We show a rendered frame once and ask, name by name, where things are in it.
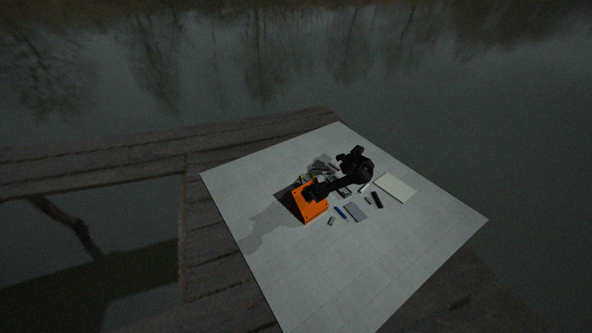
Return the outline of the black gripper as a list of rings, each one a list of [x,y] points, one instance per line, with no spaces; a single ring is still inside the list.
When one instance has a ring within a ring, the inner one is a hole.
[[[350,174],[352,172],[351,167],[354,164],[352,164],[352,165],[346,165],[344,163],[344,161],[343,161],[345,159],[345,157],[346,157],[346,154],[338,154],[336,156],[336,160],[337,161],[342,160],[342,163],[339,165],[339,167],[340,167],[340,169],[342,169],[342,173],[343,174],[347,174],[348,175],[348,174]]]

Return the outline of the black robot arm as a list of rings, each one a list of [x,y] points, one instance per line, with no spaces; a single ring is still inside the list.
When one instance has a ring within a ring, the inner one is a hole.
[[[346,154],[343,160],[346,165],[352,165],[352,172],[340,179],[334,180],[331,183],[317,183],[304,190],[305,201],[314,199],[316,203],[327,198],[328,194],[339,188],[346,187],[350,184],[367,184],[373,177],[373,169],[375,165],[370,158],[361,155],[364,151],[363,146],[355,146],[350,154]]]

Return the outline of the grey keyboard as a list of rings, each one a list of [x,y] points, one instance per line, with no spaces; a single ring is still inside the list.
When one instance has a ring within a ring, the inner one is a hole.
[[[334,181],[334,180],[337,180],[337,179],[338,179],[338,178],[337,178],[337,177],[334,175],[334,176],[328,177],[328,178],[327,178],[327,182],[328,182],[328,183],[331,183],[332,181]],[[339,194],[340,194],[340,195],[341,195],[341,196],[342,196],[344,199],[345,199],[345,198],[347,198],[347,197],[349,197],[349,196],[352,194],[352,191],[351,191],[351,190],[349,190],[349,188],[347,188],[347,187],[339,188],[339,189],[337,189],[336,191],[337,191],[337,192],[338,192],[338,193],[339,193]]]

